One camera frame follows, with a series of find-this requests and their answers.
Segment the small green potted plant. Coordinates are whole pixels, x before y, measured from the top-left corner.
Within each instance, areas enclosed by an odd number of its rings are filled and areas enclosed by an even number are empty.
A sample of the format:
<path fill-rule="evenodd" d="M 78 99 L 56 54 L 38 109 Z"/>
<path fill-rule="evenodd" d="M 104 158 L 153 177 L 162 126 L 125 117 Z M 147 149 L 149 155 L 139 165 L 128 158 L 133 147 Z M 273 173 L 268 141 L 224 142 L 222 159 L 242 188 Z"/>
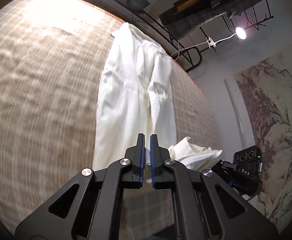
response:
<path fill-rule="evenodd" d="M 148 0 L 130 0 L 128 5 L 135 11 L 141 12 L 150 5 L 150 2 Z"/>

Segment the landscape painting wall scroll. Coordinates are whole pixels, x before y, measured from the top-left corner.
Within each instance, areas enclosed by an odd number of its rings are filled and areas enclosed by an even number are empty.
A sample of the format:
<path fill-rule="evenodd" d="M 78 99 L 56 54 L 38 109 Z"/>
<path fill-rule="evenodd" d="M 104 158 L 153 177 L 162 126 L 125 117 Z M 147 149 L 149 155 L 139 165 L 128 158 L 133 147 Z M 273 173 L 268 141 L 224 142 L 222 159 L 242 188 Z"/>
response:
<path fill-rule="evenodd" d="M 257 209 L 282 232 L 292 221 L 292 46 L 235 79 L 262 152 Z"/>

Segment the black metal clothes rack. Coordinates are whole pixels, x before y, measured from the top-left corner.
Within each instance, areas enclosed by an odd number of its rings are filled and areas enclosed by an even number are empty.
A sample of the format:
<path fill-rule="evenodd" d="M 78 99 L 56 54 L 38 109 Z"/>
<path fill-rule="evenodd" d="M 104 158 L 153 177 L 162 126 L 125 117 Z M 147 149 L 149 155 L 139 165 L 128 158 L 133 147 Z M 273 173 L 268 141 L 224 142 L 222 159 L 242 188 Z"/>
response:
<path fill-rule="evenodd" d="M 144 9 L 148 6 L 146 0 L 113 0 L 121 7 L 130 11 L 133 15 L 142 20 L 143 23 L 155 30 L 161 37 L 163 37 L 171 46 L 178 49 L 177 54 L 184 57 L 191 67 L 186 70 L 189 72 L 197 68 L 202 63 L 202 52 L 198 46 L 189 48 L 183 47 L 179 44 L 181 38 L 193 32 L 195 29 L 200 29 L 209 46 L 204 50 L 213 47 L 212 39 L 205 33 L 202 26 L 214 20 L 215 18 L 223 18 L 228 30 L 231 32 L 231 37 L 237 36 L 235 25 L 231 19 L 234 16 L 245 14 L 247 25 L 244 30 L 250 28 L 259 29 L 274 16 L 271 14 L 270 8 L 267 7 L 268 12 L 265 14 L 264 20 L 259 21 L 254 5 L 261 1 L 265 1 L 268 5 L 268 0 L 232 0 L 227 3 L 214 3 L 208 9 L 199 10 L 199 0 L 183 0 L 184 2 L 176 2 L 174 7 L 165 11 L 159 16 L 160 22 L 150 16 Z"/>

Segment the dark plaid hanging coat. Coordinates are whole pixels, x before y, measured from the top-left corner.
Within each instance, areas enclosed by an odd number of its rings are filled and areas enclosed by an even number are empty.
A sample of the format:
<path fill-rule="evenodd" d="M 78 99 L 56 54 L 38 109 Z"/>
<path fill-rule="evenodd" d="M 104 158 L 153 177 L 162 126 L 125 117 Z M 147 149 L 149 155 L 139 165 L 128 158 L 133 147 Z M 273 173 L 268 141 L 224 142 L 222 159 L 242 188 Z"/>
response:
<path fill-rule="evenodd" d="M 263 0 L 179 0 L 159 19 L 177 40 L 217 17 L 240 15 Z"/>

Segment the white long sleeve shirt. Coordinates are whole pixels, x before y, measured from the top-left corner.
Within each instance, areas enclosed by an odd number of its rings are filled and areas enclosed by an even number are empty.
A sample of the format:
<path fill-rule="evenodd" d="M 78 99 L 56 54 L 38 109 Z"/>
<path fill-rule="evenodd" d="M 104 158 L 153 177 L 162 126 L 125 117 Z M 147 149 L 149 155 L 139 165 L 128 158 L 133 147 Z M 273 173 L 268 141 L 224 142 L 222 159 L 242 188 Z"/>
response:
<path fill-rule="evenodd" d="M 189 169 L 215 165 L 222 151 L 202 90 L 134 25 L 124 23 L 112 36 L 98 90 L 93 169 L 124 157 L 140 133 L 156 134 Z"/>

